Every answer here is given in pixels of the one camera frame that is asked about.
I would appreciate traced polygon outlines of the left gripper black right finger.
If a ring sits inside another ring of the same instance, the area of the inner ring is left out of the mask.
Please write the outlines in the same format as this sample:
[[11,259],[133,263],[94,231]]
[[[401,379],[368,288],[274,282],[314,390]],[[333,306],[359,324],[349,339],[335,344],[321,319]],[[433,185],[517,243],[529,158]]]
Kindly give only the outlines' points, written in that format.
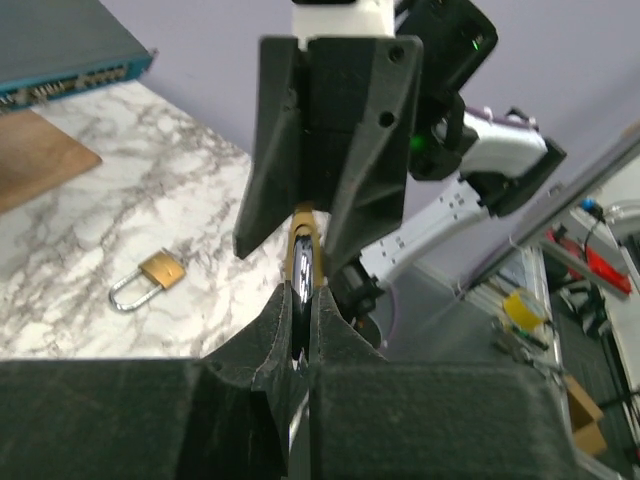
[[315,479],[575,479],[550,383],[518,364],[401,363],[340,316],[311,307],[310,454]]

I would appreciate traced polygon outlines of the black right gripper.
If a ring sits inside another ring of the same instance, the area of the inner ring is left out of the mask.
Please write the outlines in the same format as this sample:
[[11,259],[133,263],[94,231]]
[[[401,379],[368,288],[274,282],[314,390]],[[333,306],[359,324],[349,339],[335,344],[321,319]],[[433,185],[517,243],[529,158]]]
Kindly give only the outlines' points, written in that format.
[[325,271],[399,227],[422,42],[293,36],[259,44],[252,166],[234,228],[244,259],[301,205],[331,208]]

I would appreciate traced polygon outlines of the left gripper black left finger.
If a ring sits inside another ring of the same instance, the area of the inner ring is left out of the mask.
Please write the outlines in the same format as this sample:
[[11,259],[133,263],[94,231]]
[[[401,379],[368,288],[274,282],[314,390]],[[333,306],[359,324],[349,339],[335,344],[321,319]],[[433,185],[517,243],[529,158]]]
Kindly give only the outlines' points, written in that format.
[[5,479],[277,479],[287,470],[292,292],[201,359],[1,365]]

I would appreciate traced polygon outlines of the small brass padlock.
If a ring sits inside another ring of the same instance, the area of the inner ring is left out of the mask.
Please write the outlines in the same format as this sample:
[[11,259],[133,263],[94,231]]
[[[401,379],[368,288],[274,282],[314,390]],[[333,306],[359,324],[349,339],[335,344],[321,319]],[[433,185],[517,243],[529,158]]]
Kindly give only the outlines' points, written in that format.
[[294,209],[285,256],[285,287],[289,297],[291,359],[297,368],[310,364],[311,314],[316,291],[324,285],[320,233],[311,203]]

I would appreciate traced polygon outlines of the brass long-shackle padlock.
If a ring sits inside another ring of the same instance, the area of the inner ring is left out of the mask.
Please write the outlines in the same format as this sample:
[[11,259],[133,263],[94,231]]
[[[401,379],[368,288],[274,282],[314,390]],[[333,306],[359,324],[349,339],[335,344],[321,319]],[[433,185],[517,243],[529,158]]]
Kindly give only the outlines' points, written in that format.
[[[162,249],[142,261],[135,270],[114,283],[109,289],[108,299],[116,311],[133,312],[147,304],[162,291],[171,289],[185,276],[186,268],[182,262],[167,250]],[[151,289],[133,302],[119,302],[116,298],[119,292],[138,277],[144,277],[152,285]]]

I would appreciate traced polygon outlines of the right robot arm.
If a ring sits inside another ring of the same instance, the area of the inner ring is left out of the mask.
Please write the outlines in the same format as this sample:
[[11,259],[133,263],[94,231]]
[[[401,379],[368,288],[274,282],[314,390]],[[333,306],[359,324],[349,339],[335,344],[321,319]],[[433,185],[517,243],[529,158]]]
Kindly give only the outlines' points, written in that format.
[[301,310],[327,284],[353,320],[427,252],[526,204],[565,154],[519,109],[465,104],[497,41],[470,1],[295,2],[291,34],[260,42],[236,256],[289,222]]

